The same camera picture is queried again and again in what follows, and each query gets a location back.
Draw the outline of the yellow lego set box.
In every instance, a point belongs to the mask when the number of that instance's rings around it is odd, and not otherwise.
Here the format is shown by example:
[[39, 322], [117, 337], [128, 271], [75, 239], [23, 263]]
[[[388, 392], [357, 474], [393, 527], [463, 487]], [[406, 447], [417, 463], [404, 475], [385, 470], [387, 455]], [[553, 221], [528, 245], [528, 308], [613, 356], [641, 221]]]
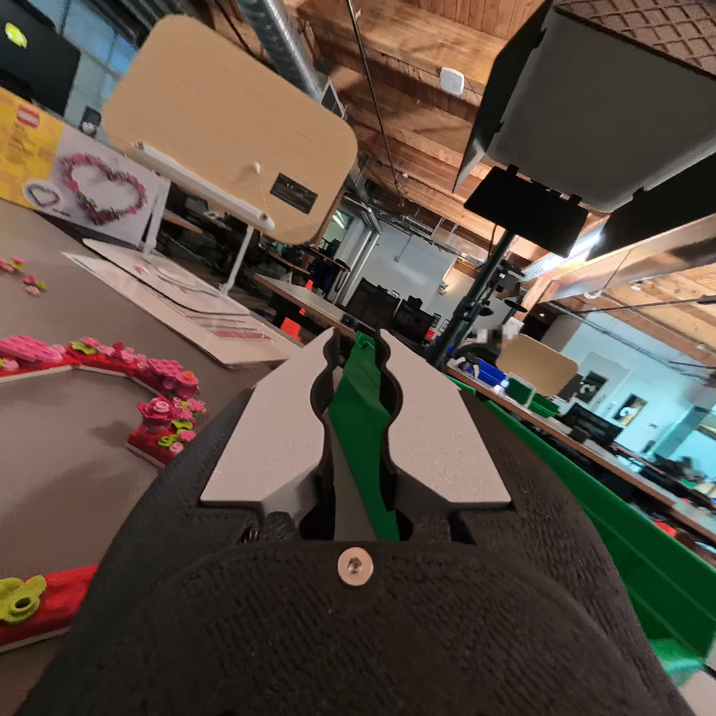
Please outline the yellow lego set box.
[[169, 183], [1, 89], [1, 199], [130, 246], [159, 226]]

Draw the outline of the black tripod stand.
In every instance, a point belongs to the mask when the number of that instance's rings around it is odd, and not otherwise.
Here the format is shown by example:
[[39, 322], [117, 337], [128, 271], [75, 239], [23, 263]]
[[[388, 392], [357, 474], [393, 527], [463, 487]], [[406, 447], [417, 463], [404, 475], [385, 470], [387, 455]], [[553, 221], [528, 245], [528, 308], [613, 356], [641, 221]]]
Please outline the black tripod stand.
[[478, 316], [481, 306], [480, 298], [488, 287], [493, 275], [497, 272], [500, 262], [515, 239], [515, 233], [505, 230], [500, 240], [489, 253], [470, 290], [461, 299], [453, 312], [452, 318], [434, 345], [434, 350], [427, 362], [438, 370], [443, 370], [444, 362], [452, 351], [460, 346]]

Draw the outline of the blue storage bins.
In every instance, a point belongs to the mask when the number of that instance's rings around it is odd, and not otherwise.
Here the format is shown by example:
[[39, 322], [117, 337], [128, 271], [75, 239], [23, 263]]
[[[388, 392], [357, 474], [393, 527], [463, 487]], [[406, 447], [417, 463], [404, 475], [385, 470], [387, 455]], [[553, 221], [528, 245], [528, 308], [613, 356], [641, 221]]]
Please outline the blue storage bins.
[[484, 384], [493, 392], [504, 393], [508, 386], [507, 375], [480, 358], [474, 361], [461, 359], [456, 368], [471, 380]]

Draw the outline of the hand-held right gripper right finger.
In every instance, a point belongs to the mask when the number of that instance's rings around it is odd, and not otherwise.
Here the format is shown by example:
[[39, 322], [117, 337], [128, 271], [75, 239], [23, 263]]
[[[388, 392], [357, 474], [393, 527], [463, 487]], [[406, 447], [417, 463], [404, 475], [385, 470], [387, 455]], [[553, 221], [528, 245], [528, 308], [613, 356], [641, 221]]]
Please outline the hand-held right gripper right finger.
[[387, 329], [375, 336], [380, 404], [380, 490], [405, 524], [424, 515], [501, 510], [511, 497], [461, 389]]

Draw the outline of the light wooden table with white frame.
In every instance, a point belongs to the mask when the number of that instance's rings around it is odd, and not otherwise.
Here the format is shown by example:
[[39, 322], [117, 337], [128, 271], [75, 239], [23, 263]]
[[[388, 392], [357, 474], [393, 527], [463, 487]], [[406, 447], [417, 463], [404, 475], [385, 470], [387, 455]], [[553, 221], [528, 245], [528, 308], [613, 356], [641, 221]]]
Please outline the light wooden table with white frame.
[[115, 149], [286, 245], [323, 234], [357, 158], [351, 127], [218, 32], [160, 19], [104, 105]]

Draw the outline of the white instruction booklet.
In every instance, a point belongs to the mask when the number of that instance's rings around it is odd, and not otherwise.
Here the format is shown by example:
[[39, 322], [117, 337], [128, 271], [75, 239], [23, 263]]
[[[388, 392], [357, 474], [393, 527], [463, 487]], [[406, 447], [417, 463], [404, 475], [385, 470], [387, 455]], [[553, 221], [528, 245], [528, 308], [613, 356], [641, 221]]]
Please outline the white instruction booklet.
[[85, 238], [79, 267], [228, 369], [280, 364], [301, 344], [163, 255]]

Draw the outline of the grey black box on stand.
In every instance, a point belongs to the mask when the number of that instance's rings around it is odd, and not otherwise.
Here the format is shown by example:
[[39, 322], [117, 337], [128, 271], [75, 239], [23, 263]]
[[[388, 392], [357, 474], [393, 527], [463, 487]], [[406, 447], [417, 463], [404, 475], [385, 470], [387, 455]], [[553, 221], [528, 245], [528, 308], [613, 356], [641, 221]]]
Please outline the grey black box on stand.
[[464, 209], [565, 256], [715, 214], [715, 2], [545, 1], [497, 55], [455, 180]]

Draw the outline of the red pink lego flower heart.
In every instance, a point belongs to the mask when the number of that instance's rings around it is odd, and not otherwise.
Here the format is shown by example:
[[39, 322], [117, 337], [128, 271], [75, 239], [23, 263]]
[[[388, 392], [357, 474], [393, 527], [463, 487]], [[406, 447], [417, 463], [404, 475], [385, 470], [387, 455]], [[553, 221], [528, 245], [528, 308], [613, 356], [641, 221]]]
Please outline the red pink lego flower heart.
[[[152, 359], [122, 342], [103, 345], [81, 338], [49, 345], [28, 335], [1, 339], [1, 380], [12, 381], [68, 370], [117, 374], [155, 396], [139, 402], [139, 426], [126, 447], [158, 468], [164, 468], [196, 436], [205, 414], [199, 379], [177, 361]], [[79, 612], [98, 565], [1, 580], [1, 652], [66, 634]]]

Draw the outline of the light wooden panel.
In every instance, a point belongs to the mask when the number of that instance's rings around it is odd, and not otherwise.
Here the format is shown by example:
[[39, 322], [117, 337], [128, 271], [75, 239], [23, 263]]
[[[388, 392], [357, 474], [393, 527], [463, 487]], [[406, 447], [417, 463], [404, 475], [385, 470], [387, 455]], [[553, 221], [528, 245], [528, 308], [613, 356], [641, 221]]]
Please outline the light wooden panel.
[[526, 335], [503, 342], [496, 367], [533, 386], [548, 398], [564, 389], [578, 371], [578, 364]]

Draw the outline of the green plastic bin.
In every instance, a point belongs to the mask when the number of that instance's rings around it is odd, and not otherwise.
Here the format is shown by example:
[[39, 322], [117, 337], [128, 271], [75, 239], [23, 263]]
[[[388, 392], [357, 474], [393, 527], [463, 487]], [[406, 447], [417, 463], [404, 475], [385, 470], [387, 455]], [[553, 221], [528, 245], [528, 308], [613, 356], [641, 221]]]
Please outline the green plastic bin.
[[[398, 541], [395, 512], [380, 490], [380, 401], [374, 340], [340, 339], [345, 358], [329, 414], [375, 535]], [[619, 572], [641, 628], [675, 685], [684, 687], [715, 653], [715, 569], [660, 530], [585, 470], [492, 402], [488, 409], [562, 480], [593, 523]]]

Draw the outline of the black ceiling rod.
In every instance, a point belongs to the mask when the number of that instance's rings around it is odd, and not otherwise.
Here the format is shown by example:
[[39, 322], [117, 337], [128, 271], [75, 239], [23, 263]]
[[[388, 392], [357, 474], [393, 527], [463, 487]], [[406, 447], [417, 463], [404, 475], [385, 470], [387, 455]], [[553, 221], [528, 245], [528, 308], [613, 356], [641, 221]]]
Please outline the black ceiling rod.
[[366, 77], [366, 80], [367, 80], [367, 83], [368, 83], [368, 86], [369, 86], [369, 89], [370, 89], [371, 100], [372, 100], [372, 103], [373, 103], [373, 106], [374, 106], [374, 110], [375, 110], [375, 114], [376, 114], [376, 117], [377, 117], [377, 121], [378, 121], [379, 129], [380, 129], [381, 137], [382, 137], [382, 140], [383, 140], [383, 143], [384, 143], [384, 148], [385, 148], [385, 150], [386, 150], [386, 154], [387, 154], [387, 158], [388, 158], [388, 165], [389, 165], [389, 168], [390, 168], [391, 173], [392, 173], [393, 184], [395, 185], [395, 189], [396, 189], [396, 191], [398, 192], [398, 195], [402, 196], [402, 190], [401, 190], [401, 187], [400, 187], [400, 184], [399, 184], [399, 181], [398, 181], [398, 172], [397, 172], [397, 169], [396, 169], [395, 164], [394, 164], [394, 161], [393, 161], [392, 152], [391, 152], [391, 148], [390, 148], [390, 145], [389, 145], [389, 138], [388, 138], [387, 132], [386, 132], [386, 130], [385, 130], [385, 125], [384, 125], [384, 122], [383, 122], [383, 119], [382, 119], [381, 110], [380, 110], [380, 105], [379, 105], [379, 103], [378, 103], [378, 98], [377, 98], [377, 93], [376, 93], [376, 91], [375, 91], [375, 86], [374, 86], [373, 79], [372, 79], [371, 72], [370, 72], [370, 66], [369, 66], [369, 62], [368, 62], [368, 56], [367, 56], [367, 53], [366, 53], [366, 49], [365, 49], [365, 47], [364, 47], [364, 43], [363, 43], [363, 40], [362, 40], [361, 31], [360, 31], [360, 28], [359, 28], [357, 13], [356, 13], [356, 10], [355, 10], [355, 8], [354, 8], [354, 5], [353, 5], [353, 2], [352, 2], [352, 1], [345, 1], [345, 5], [346, 5], [346, 9], [347, 9], [348, 14], [349, 14], [350, 22], [351, 22], [351, 24], [352, 24], [352, 30], [353, 30], [353, 33], [354, 33], [354, 38], [355, 38], [355, 40], [356, 40], [357, 47], [358, 47], [358, 49], [359, 49], [359, 55], [360, 55], [361, 60], [362, 60], [362, 65], [363, 65], [363, 68], [364, 68], [364, 74], [365, 74], [365, 77]]

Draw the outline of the long wooden workbench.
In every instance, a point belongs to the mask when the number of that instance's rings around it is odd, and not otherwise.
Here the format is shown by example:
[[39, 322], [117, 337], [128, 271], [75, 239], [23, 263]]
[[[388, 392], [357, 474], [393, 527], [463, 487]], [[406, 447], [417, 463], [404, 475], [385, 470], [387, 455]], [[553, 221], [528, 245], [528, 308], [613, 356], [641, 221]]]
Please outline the long wooden workbench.
[[336, 328], [340, 334], [354, 341], [356, 329], [344, 322], [346, 312], [312, 291], [282, 282], [276, 279], [255, 274], [254, 282], [271, 292], [269, 306], [275, 311], [273, 325], [281, 327], [285, 318], [304, 326], [312, 332], [320, 331], [316, 326]]
[[515, 417], [526, 421], [533, 427], [549, 434], [562, 445], [575, 450], [584, 458], [600, 465], [603, 469], [608, 470], [611, 474], [629, 483], [642, 493], [653, 497], [668, 509], [669, 514], [676, 522], [698, 533], [706, 541], [715, 543], [715, 517], [707, 516], [703, 509], [693, 506], [691, 503], [686, 502], [684, 498], [676, 496], [673, 492], [658, 486], [658, 484], [643, 477], [641, 474], [629, 469], [625, 464], [620, 462], [615, 455], [599, 447], [593, 441], [586, 440], [585, 443], [576, 442], [560, 430], [555, 419], [543, 419], [533, 411], [513, 401], [508, 396], [497, 392], [493, 387], [485, 384], [483, 381], [472, 378], [464, 371], [457, 370], [454, 367], [448, 367], [445, 373], [473, 388], [481, 397], [495, 402]]

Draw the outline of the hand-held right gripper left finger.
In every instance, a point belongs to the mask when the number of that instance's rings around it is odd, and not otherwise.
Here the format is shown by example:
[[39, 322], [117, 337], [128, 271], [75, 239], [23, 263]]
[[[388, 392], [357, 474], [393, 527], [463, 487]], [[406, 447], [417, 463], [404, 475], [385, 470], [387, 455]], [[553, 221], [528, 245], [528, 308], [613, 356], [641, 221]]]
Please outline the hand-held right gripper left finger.
[[255, 387], [200, 496], [301, 523], [321, 502], [330, 460], [325, 413], [335, 396], [339, 333], [323, 331]]

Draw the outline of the small green storage bins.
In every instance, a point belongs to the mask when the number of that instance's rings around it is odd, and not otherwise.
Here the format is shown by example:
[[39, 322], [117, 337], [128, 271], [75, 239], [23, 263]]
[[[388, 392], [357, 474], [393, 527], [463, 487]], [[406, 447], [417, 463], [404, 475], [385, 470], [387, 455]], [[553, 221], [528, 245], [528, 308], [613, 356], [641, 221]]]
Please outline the small green storage bins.
[[556, 417], [559, 412], [559, 406], [553, 400], [538, 393], [531, 384], [518, 377], [507, 378], [505, 393], [516, 404], [540, 417]]

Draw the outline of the silver spiral ventilation duct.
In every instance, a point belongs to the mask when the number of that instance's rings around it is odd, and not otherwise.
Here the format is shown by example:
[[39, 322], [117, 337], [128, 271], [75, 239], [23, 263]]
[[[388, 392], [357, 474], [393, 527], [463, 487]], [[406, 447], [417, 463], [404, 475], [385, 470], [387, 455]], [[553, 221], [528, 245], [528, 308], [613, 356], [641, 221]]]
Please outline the silver spiral ventilation duct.
[[323, 102], [325, 82], [314, 66], [309, 47], [282, 1], [235, 1], [278, 74], [317, 103]]

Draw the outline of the black monitor screen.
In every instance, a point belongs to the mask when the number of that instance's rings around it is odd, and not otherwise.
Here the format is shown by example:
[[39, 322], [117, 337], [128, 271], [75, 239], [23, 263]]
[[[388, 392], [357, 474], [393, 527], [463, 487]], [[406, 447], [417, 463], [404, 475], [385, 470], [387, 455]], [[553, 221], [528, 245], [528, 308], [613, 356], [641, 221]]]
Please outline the black monitor screen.
[[81, 52], [27, 1], [1, 2], [1, 85], [65, 116]]

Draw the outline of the black desktop monitor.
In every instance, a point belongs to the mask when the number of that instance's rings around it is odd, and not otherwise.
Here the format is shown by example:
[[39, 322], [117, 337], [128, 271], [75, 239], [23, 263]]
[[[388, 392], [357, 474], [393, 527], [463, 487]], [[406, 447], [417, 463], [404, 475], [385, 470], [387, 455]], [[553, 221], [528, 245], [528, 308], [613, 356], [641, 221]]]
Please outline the black desktop monitor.
[[605, 449], [612, 445], [624, 430], [621, 425], [597, 416], [577, 402], [564, 414], [557, 415], [556, 419], [571, 430], [579, 429], [587, 433], [589, 440]]

